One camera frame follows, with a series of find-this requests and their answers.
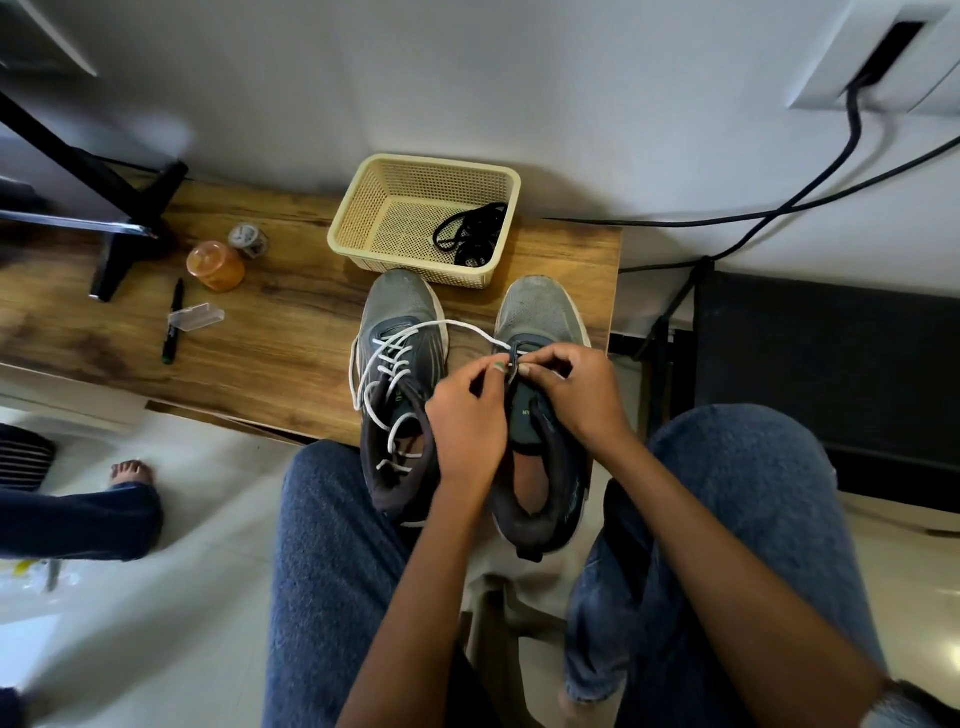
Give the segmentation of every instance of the shoe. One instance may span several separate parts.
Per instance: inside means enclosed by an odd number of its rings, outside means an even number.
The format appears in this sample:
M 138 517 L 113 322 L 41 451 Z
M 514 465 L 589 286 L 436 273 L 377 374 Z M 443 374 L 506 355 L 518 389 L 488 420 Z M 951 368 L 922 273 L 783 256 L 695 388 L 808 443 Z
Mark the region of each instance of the shoe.
M 364 479 L 373 507 L 403 525 L 426 520 L 440 482 L 424 406 L 446 375 L 449 337 L 443 321 L 437 294 L 420 276 L 388 271 L 371 288 L 350 356 L 353 406 L 363 409 Z M 422 454 L 398 451 L 397 440 L 421 433 Z
M 530 276 L 510 286 L 496 317 L 494 338 L 516 359 L 557 342 L 588 347 L 587 328 L 569 294 L 555 280 Z M 538 562 L 573 536 L 590 483 L 587 452 L 560 424 L 550 399 L 516 374 L 507 387 L 509 443 L 493 479 L 488 501 L 497 528 L 521 559 Z M 549 483 L 546 504 L 529 514 L 514 492 L 514 453 L 539 456 Z

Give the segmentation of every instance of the wrist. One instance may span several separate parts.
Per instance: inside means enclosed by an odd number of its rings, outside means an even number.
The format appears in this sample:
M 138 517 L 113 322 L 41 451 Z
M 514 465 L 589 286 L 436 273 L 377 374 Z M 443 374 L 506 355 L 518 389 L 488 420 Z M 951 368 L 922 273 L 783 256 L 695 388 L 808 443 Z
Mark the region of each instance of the wrist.
M 590 454 L 611 474 L 618 461 L 629 458 L 630 453 L 637 447 L 644 448 L 628 425 L 608 429 L 597 437 L 594 443 L 589 448 Z
M 479 519 L 489 493 L 490 482 L 476 476 L 441 477 L 430 505 L 430 516 L 436 513 L 445 522 L 470 525 Z

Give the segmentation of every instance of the wall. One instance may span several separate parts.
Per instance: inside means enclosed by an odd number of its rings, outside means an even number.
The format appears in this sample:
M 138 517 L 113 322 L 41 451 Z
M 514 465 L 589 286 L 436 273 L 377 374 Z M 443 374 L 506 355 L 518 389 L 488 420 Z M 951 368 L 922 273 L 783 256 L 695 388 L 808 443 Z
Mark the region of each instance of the wall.
M 710 215 L 775 206 L 846 141 L 842 113 L 784 103 L 844 0 L 36 3 L 100 71 L 78 92 L 98 114 L 261 186 L 341 189 L 393 151 L 509 163 L 528 212 Z M 960 119 L 870 115 L 838 184 L 958 133 Z M 958 178 L 960 153 L 728 267 L 960 295 Z M 624 261 L 715 252 L 748 227 L 632 232 Z M 672 285 L 622 278 L 617 327 L 642 328 L 631 295 Z

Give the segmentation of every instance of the beige plastic basket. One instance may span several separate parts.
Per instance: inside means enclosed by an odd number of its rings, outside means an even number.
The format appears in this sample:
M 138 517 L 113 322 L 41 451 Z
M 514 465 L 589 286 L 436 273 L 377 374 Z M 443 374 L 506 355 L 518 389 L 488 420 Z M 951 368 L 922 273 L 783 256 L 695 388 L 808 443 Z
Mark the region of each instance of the beige plastic basket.
M 432 283 L 484 288 L 507 243 L 520 194 L 520 175 L 507 167 L 451 159 L 373 155 L 357 170 L 326 235 L 330 249 L 361 268 L 417 271 Z M 454 265 L 454 253 L 433 244 L 450 215 L 507 203 L 493 258 L 482 268 Z

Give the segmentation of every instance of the black marker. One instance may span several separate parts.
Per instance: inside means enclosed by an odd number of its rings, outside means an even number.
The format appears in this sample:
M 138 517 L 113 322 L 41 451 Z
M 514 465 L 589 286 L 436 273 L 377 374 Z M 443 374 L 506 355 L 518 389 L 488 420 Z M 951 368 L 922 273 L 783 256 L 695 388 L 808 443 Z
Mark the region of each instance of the black marker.
M 174 302 L 170 306 L 170 312 L 174 313 L 183 308 L 183 279 L 177 279 L 177 287 L 174 288 Z M 163 341 L 164 364 L 173 364 L 177 358 L 177 336 L 180 330 L 177 327 L 167 327 L 167 338 Z

